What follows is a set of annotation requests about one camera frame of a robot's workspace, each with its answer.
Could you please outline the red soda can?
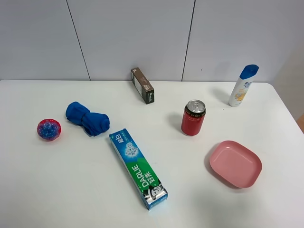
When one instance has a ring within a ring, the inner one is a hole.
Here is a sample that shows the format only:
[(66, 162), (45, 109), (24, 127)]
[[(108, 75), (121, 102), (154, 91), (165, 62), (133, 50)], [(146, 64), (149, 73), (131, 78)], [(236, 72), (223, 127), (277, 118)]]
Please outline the red soda can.
[(181, 130), (189, 136), (197, 135), (206, 115), (205, 104), (197, 99), (190, 100), (184, 108)]

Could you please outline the brown rectangular carton box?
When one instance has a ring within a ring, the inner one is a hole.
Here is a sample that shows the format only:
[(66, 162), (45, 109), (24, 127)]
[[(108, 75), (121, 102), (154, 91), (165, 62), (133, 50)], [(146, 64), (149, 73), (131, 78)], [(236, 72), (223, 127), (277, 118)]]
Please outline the brown rectangular carton box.
[(132, 82), (146, 104), (154, 103), (154, 88), (140, 68), (131, 70)]

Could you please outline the multicolour dimpled rubber ball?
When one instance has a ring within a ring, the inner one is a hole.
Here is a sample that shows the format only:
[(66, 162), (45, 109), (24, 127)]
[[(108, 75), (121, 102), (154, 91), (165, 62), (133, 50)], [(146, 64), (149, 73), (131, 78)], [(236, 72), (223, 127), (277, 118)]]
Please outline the multicolour dimpled rubber ball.
[(37, 125), (37, 133), (46, 141), (53, 141), (61, 134), (61, 125), (55, 119), (43, 119)]

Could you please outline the pink plastic dish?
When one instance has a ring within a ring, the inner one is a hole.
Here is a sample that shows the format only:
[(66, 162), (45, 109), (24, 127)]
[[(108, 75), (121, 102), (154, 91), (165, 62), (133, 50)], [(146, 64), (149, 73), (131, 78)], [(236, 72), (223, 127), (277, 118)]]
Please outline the pink plastic dish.
[(212, 170), (239, 189), (251, 187), (262, 170), (260, 158), (235, 141), (222, 141), (209, 156)]

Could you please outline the Darlie toothpaste box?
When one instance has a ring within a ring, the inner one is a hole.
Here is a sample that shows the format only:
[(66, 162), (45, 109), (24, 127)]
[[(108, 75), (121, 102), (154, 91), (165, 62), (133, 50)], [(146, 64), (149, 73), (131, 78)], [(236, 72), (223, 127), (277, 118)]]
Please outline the Darlie toothpaste box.
[(127, 129), (109, 135), (111, 144), (128, 171), (148, 210), (168, 198), (168, 192)]

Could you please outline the white blue shampoo bottle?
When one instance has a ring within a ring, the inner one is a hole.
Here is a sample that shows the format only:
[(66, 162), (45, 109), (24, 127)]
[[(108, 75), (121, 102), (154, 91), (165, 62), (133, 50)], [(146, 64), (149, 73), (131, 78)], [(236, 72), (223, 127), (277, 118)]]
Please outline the white blue shampoo bottle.
[(254, 76), (257, 74), (258, 70), (259, 67), (254, 64), (245, 66), (230, 95), (228, 104), (231, 107), (239, 106), (242, 103), (250, 85), (254, 80)]

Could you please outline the blue rolled cloth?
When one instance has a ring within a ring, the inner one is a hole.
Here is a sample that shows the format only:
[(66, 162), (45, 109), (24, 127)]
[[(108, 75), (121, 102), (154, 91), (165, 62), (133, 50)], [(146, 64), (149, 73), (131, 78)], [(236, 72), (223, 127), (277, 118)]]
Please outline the blue rolled cloth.
[(110, 128), (110, 119), (106, 114), (93, 113), (79, 102), (68, 105), (66, 118), (73, 124), (83, 127), (89, 136), (98, 136)]

